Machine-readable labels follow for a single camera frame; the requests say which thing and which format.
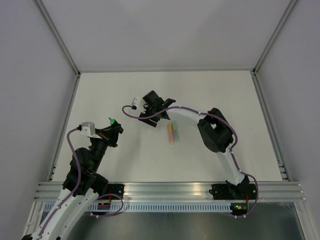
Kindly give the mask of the black green-tipped highlighter pen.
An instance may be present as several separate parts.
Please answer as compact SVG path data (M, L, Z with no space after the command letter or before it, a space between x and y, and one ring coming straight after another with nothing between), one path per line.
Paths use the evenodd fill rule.
M109 117L108 119L109 119L110 125L113 125L116 121L114 118L111 118L111 117Z

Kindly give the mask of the light green pen cap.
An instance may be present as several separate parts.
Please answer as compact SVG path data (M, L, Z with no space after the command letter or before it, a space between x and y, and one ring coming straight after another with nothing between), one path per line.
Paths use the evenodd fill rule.
M177 122L172 122L172 130L174 131L174 132L177 132L178 131L178 124L177 124Z

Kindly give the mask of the orange highlighter pen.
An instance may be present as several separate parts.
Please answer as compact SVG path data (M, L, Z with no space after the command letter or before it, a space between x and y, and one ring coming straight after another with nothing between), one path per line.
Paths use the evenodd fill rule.
M168 136L169 136L169 143L171 145L174 145L175 144L175 137L174 137L174 132L173 130L169 130L168 131Z

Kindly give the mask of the light green highlighter pen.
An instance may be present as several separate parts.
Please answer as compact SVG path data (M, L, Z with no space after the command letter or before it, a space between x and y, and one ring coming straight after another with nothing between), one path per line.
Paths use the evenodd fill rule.
M173 141L175 145L180 143L180 136L178 130L173 130Z

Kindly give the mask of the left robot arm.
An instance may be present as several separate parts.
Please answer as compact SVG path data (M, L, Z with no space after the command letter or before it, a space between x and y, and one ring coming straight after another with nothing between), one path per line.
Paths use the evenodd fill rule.
M70 135L76 131L90 139L88 148L74 149ZM123 131L122 125L112 118L107 127L98 129L93 122L83 122L67 133L72 151L70 170L53 207L33 233L23 236L24 240L66 240L95 200L112 197L125 205L122 196L109 191L109 181L97 173L107 149L117 147Z

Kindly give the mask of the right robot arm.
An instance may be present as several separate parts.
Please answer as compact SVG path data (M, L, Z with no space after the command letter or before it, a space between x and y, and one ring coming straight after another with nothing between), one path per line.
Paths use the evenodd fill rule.
M156 127L161 119L182 121L196 127L205 147L217 155L222 165L227 196L234 200L246 196L250 180L240 172L232 153L232 146L237 142L236 134L219 109L197 111L178 105L171 98L163 100L153 90L142 98L134 98L132 105L140 111L139 120L152 127Z

